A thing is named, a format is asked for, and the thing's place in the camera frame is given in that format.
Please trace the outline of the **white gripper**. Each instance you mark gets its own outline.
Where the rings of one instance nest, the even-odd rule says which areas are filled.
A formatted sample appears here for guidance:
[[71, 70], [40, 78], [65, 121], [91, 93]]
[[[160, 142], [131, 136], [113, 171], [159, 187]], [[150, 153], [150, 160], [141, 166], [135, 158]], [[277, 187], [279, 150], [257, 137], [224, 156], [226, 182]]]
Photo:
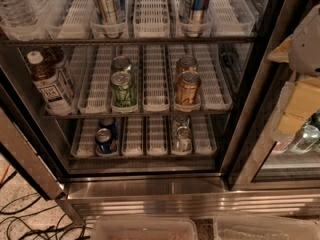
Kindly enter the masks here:
[[[320, 76], [320, 4], [314, 6], [269, 55], [268, 60], [288, 63], [302, 75]], [[293, 137], [303, 123], [320, 108], [320, 79], [302, 77], [283, 86], [271, 123], [271, 138]]]

